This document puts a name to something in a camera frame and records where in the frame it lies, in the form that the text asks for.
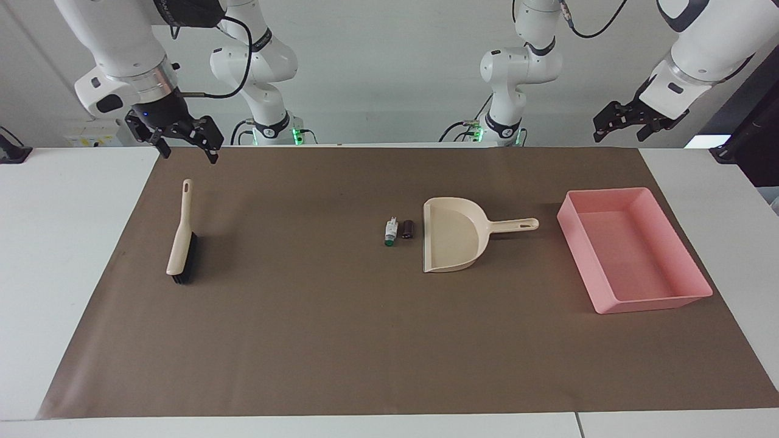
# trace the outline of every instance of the white table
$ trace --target white table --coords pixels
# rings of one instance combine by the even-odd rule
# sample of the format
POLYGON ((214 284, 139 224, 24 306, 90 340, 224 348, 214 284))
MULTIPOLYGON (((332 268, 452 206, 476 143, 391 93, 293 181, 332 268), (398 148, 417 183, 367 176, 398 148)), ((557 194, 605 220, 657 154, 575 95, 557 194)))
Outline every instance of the white table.
MULTIPOLYGON (((777 385, 779 218, 738 168, 705 150, 642 155, 777 385)), ((39 149, 25 164, 0 166, 0 437, 773 438, 779 430, 779 409, 31 421, 156 159, 145 147, 39 149)))

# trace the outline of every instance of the brush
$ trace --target brush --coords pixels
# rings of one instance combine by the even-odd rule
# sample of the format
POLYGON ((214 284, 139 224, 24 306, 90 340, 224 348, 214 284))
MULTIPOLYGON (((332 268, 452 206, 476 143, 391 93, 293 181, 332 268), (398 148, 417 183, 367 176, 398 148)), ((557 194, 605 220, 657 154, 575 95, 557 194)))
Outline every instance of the brush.
POLYGON ((185 179, 182 186, 182 218, 178 222, 173 239, 171 258, 167 261, 167 274, 176 284, 186 284, 192 275, 192 259, 197 247, 197 235, 192 232, 189 214, 192 209, 192 180, 185 179))

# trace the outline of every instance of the pink box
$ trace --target pink box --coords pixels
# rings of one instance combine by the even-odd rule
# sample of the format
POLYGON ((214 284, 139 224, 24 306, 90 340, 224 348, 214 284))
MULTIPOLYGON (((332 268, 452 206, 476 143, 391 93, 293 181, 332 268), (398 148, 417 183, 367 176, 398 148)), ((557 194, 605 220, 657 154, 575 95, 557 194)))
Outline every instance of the pink box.
POLYGON ((557 220, 598 313, 674 309, 712 294, 649 189, 568 192, 557 220))

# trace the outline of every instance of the brown mat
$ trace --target brown mat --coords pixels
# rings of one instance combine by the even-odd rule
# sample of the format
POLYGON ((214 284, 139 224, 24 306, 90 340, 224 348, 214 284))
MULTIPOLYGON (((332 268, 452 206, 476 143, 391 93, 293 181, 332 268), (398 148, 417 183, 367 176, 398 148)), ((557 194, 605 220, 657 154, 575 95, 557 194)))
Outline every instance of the brown mat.
POLYGON ((39 418, 779 406, 718 293, 595 313, 555 215, 567 190, 628 186, 671 214, 637 150, 229 149, 210 166, 178 148, 155 165, 39 418), (183 287, 164 270, 187 177, 201 245, 183 287), (390 216, 421 227, 433 196, 541 228, 423 274, 421 230, 393 248, 382 233, 390 216))

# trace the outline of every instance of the dustpan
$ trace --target dustpan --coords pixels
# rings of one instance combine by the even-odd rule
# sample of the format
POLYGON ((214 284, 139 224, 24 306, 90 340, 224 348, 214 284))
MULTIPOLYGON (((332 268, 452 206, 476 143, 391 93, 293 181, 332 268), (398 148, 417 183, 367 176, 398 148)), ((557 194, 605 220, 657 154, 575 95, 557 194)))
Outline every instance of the dustpan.
POLYGON ((492 233, 533 231, 537 219, 492 222, 473 201, 432 198, 425 203, 425 272, 452 272, 472 265, 492 233))

